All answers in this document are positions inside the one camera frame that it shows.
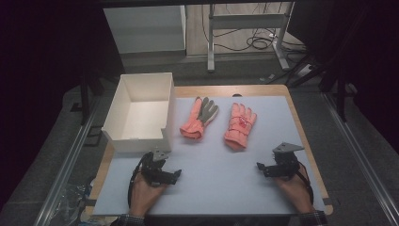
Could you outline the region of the pink glove with red print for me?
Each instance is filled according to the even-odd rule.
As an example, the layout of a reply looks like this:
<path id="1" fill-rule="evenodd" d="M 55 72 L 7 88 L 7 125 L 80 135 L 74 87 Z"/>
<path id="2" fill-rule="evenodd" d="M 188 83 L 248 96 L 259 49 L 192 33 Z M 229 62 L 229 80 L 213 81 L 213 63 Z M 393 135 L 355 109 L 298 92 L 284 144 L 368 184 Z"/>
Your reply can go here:
<path id="1" fill-rule="evenodd" d="M 225 143 L 235 151 L 244 150 L 247 147 L 247 137 L 257 120 L 257 114 L 250 107 L 233 103 L 229 126 L 224 134 Z"/>

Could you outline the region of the white cabinet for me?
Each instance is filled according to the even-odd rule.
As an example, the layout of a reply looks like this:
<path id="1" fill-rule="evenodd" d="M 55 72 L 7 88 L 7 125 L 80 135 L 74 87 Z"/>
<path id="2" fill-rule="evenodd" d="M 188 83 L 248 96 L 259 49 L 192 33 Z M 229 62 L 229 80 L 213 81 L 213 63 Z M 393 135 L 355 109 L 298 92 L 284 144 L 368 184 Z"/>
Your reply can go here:
<path id="1" fill-rule="evenodd" d="M 105 8 L 120 54 L 185 49 L 185 6 Z"/>

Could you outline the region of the person's left hand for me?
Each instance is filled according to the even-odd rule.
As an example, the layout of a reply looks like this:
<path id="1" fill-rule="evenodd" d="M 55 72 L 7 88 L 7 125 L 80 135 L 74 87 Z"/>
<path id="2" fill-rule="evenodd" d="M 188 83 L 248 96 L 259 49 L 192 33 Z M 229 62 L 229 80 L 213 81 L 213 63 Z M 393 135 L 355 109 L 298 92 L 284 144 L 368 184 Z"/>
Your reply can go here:
<path id="1" fill-rule="evenodd" d="M 131 189 L 132 197 L 129 215 L 144 218 L 146 213 L 154 206 L 167 187 L 167 185 L 160 185 L 157 187 L 149 186 L 141 173 L 139 173 Z"/>

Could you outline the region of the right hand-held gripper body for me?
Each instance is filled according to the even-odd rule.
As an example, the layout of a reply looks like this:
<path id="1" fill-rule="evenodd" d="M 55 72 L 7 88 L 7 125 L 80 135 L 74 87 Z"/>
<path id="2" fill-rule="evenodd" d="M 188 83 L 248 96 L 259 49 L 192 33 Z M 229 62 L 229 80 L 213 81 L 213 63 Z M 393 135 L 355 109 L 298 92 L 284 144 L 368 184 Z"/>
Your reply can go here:
<path id="1" fill-rule="evenodd" d="M 299 162 L 295 151 L 303 150 L 302 146 L 282 142 L 273 150 L 274 159 L 277 163 L 273 170 L 273 177 L 287 177 L 291 179 L 299 170 Z"/>

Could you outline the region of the grey metal desk frame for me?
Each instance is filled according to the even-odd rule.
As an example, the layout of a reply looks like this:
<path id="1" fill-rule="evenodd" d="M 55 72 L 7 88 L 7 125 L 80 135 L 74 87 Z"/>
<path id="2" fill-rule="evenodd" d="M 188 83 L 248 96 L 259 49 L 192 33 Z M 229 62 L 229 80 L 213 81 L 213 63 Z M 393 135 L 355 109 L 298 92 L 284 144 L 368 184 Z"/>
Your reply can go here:
<path id="1" fill-rule="evenodd" d="M 272 47 L 279 60 L 279 64 L 284 71 L 289 71 L 290 67 L 286 60 L 281 46 L 283 38 L 292 14 L 293 2 L 290 2 L 283 13 L 275 14 L 233 14 L 233 15 L 214 15 L 213 6 L 209 12 L 209 40 L 207 53 L 207 70 L 215 70 L 215 52 L 213 31 L 220 29 L 251 29 L 251 28 L 276 28 L 279 30 L 278 38 L 272 42 Z"/>

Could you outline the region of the clear plastic bag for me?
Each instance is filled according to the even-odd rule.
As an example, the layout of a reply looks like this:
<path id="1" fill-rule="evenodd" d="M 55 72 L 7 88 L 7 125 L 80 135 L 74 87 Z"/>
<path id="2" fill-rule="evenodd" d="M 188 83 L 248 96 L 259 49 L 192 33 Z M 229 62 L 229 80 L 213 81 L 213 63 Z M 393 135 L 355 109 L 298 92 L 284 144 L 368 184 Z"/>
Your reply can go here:
<path id="1" fill-rule="evenodd" d="M 54 221 L 58 223 L 57 226 L 76 226 L 80 214 L 86 206 L 90 191 L 90 184 L 66 185 L 54 215 Z"/>

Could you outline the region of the metal rail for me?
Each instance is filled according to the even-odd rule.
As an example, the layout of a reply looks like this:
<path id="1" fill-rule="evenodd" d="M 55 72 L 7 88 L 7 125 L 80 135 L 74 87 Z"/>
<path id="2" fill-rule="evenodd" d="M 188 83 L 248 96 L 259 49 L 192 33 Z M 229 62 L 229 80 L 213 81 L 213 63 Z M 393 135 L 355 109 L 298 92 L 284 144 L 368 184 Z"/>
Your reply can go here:
<path id="1" fill-rule="evenodd" d="M 42 208 L 39 211 L 39 214 L 33 226 L 49 226 L 52 215 L 56 210 L 59 200 L 61 199 L 61 192 L 71 176 L 74 164 L 77 161 L 77 158 L 88 135 L 89 128 L 96 116 L 97 108 L 100 101 L 100 97 L 93 98 L 92 103 L 89 107 L 90 113 L 88 114 L 88 119 L 83 125 L 80 126 L 78 134 L 75 137 L 73 144 L 70 147 L 69 152 L 60 167 L 60 170 L 42 205 Z"/>
<path id="2" fill-rule="evenodd" d="M 327 103 L 327 107 L 335 120 L 345 142 L 347 143 L 350 152 L 358 163 L 367 183 L 372 189 L 375 197 L 381 206 L 384 214 L 386 215 L 391 226 L 399 226 L 399 208 L 397 207 L 394 199 L 392 198 L 389 190 L 379 179 L 375 169 L 372 167 L 370 161 L 367 159 L 364 151 L 359 145 L 358 140 L 354 136 L 349 125 L 338 114 L 333 98 L 329 94 L 322 93 L 321 96 Z"/>

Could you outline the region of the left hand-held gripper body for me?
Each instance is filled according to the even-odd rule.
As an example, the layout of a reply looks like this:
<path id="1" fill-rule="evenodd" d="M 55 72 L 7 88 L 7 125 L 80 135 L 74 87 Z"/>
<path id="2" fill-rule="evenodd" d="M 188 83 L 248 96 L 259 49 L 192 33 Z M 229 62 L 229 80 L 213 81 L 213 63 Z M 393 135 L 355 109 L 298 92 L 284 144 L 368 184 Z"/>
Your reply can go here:
<path id="1" fill-rule="evenodd" d="M 165 180 L 171 179 L 168 177 L 169 172 L 162 170 L 167 159 L 168 155 L 161 151 L 148 152 L 143 155 L 141 174 L 150 186 L 165 185 Z"/>

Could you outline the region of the white box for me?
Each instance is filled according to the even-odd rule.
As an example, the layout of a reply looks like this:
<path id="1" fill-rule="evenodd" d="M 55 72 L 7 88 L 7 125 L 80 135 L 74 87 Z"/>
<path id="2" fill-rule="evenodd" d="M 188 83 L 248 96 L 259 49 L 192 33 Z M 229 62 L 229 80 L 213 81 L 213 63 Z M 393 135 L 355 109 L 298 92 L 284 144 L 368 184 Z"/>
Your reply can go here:
<path id="1" fill-rule="evenodd" d="M 171 152 L 174 115 L 172 73 L 122 74 L 103 132 L 119 152 Z"/>

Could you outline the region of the pink glove with grey palm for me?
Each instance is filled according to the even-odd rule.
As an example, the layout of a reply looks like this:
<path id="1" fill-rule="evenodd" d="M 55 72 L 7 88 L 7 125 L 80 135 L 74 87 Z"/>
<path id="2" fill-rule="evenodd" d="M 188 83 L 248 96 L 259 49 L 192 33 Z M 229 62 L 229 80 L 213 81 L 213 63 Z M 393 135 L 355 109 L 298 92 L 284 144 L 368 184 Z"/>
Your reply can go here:
<path id="1" fill-rule="evenodd" d="M 216 117 L 218 106 L 208 97 L 197 97 L 189 114 L 187 122 L 180 127 L 184 137 L 200 139 L 206 126 Z"/>

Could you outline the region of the person's right hand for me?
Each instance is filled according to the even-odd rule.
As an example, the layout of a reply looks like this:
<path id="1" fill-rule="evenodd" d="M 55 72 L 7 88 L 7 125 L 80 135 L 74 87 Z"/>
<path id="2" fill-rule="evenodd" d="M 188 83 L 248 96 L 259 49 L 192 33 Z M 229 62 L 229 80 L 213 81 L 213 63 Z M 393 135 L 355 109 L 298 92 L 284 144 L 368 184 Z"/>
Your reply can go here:
<path id="1" fill-rule="evenodd" d="M 308 214 L 315 211 L 311 204 L 311 197 L 307 191 L 306 185 L 297 175 L 291 180 L 275 178 L 274 181 L 298 213 Z"/>

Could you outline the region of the dark stand leg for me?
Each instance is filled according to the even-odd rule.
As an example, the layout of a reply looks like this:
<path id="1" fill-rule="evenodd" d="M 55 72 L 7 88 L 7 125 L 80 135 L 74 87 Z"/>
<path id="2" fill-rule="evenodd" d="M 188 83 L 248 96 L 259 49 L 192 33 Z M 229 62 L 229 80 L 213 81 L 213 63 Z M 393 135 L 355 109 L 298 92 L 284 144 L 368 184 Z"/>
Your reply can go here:
<path id="1" fill-rule="evenodd" d="M 80 89 L 82 104 L 81 124 L 84 125 L 89 117 L 88 91 L 91 90 L 94 96 L 101 96 L 104 93 L 104 86 L 101 84 L 100 78 L 97 75 L 84 74 L 81 76 Z"/>

